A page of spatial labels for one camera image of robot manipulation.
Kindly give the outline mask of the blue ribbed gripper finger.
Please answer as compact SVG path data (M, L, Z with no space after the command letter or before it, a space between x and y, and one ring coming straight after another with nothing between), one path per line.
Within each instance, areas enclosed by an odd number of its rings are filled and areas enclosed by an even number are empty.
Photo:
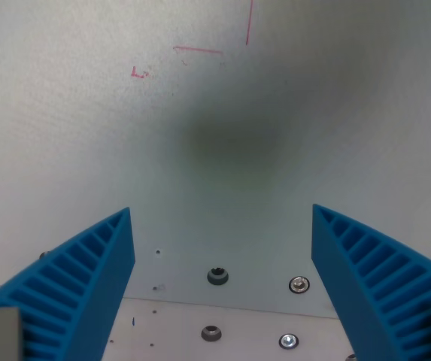
M21 316L24 360L101 360L135 264L124 208L0 286L0 308Z
M431 360L431 259L321 205L311 259L358 360Z

